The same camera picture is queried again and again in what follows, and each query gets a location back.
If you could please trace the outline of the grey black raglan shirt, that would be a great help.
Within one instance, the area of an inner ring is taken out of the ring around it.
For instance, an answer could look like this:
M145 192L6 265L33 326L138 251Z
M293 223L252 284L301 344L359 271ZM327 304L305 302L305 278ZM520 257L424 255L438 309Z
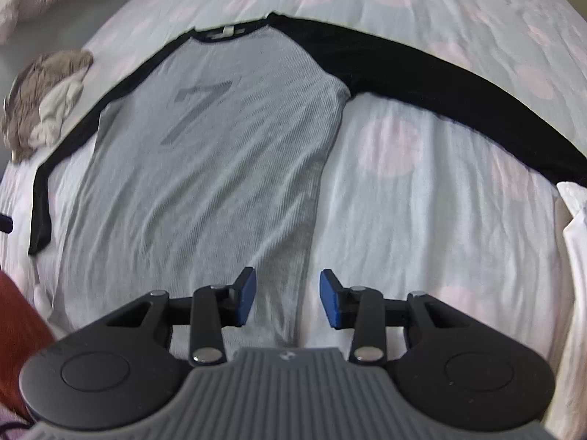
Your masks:
M36 174L29 251L50 243L49 179L92 154L66 220L51 323L73 332L152 289L259 280L241 346L296 343L321 178L344 108L374 94L481 133L551 183L586 158L501 88L390 40L281 14L188 31L98 101Z

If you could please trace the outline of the red sleeve of operator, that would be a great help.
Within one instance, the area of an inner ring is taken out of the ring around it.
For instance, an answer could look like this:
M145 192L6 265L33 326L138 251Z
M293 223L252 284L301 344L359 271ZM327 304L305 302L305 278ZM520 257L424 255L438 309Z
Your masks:
M30 419L19 387L19 375L31 356L55 340L38 312L12 279L1 272L1 404Z

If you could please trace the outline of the brown crumpled garment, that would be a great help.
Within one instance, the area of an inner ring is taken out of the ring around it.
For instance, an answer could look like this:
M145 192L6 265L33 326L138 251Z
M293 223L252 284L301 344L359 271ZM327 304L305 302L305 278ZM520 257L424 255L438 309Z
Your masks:
M29 141L40 124L39 109L45 96L66 77L88 70L94 55L87 50L66 50L33 60L13 81L1 112L1 134L12 162L29 159L34 148Z

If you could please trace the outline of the white crumpled garment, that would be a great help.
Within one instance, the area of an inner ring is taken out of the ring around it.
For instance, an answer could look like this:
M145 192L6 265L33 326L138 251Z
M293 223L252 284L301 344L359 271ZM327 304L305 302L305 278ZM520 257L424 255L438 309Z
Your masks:
M84 89L84 67L56 84L39 105L39 123L32 129L29 145L33 149L55 145L61 136L62 126L78 103Z

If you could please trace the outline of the white cloth at bed edge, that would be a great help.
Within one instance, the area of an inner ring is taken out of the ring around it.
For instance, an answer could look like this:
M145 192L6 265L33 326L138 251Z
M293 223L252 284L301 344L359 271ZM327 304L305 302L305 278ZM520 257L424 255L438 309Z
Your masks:
M562 236L573 282L573 309L560 370L565 412L557 429L561 439L586 438L586 188L578 183L556 185L571 220Z

